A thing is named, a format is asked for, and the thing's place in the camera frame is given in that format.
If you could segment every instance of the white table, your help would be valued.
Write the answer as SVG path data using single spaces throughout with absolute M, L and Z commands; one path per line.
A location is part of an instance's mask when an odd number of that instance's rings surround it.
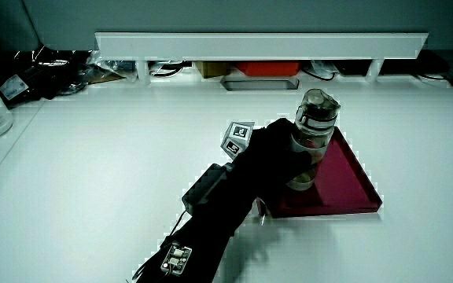
M 229 122 L 292 119 L 313 87 L 341 103 L 337 125 L 384 206 L 263 226 L 249 215 L 215 281 L 453 282 L 446 82 L 300 75 L 296 91 L 227 92 L 194 75 L 90 86 L 16 119 L 21 134 L 0 149 L 0 282 L 125 282 L 170 232 L 191 184 L 229 161 L 219 147 Z

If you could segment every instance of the cable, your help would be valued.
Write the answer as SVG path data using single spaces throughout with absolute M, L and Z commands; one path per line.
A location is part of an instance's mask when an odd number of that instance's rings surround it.
M 302 68 L 302 71 L 303 71 L 305 74 L 307 74 L 307 75 L 311 75 L 311 76 L 315 77 L 316 79 L 321 79 L 321 80 L 324 80 L 324 81 L 330 81 L 330 80 L 332 80 L 332 79 L 335 77 L 335 74 L 336 74 L 336 72 L 333 72 L 333 75 L 331 76 L 331 78 L 328 78 L 328 79 L 327 79 L 327 78 L 320 77 L 320 76 L 318 76 L 318 75 L 314 75 L 314 74 L 312 74 L 311 72 L 307 71 L 305 68 Z
M 166 273 L 164 274 L 164 276 L 160 277 L 157 281 L 155 281 L 155 282 L 153 282 L 153 283 L 160 282 L 162 279 L 166 278 L 166 277 L 169 276 L 171 273 L 172 273 L 172 266 L 169 266 L 169 271 L 166 272 Z
M 176 227 L 178 226 L 178 224 L 181 222 L 181 218 L 182 218 L 183 215 L 185 215 L 185 212 L 186 211 L 183 211 L 182 214 L 179 216 L 178 222 L 176 223 L 176 225 L 174 225 L 174 228 L 172 228 L 172 231 L 169 234 L 169 236 L 172 236 L 172 234 L 174 234 L 174 231 L 176 230 Z
M 423 74 L 419 74 L 422 78 L 426 78 L 426 79 L 435 79 L 435 80 L 445 80 L 447 78 L 445 78 L 445 76 L 443 76 L 443 78 L 434 78 L 434 77 L 430 77 L 428 75 L 423 75 Z
M 181 215 L 179 216 L 179 219 L 178 219 L 178 222 L 174 225 L 174 228 L 172 228 L 172 231 L 171 233 L 169 234 L 169 236 L 172 236 L 174 234 L 174 231 L 176 230 L 176 228 L 178 227 L 178 224 L 181 222 L 181 219 L 182 217 L 185 215 L 185 212 L 186 211 L 183 211 L 181 213 Z M 161 247 L 160 249 L 164 249 L 164 248 L 167 248 L 169 245 L 171 245 L 172 242 L 169 242 L 168 244 L 166 244 L 164 247 Z M 134 276 L 132 276 L 132 280 L 136 280 L 139 276 L 141 276 L 142 274 L 142 271 L 145 269 L 145 266 L 146 264 L 148 263 L 149 260 L 147 260 L 145 263 L 143 263 L 137 270 L 136 272 L 134 273 Z

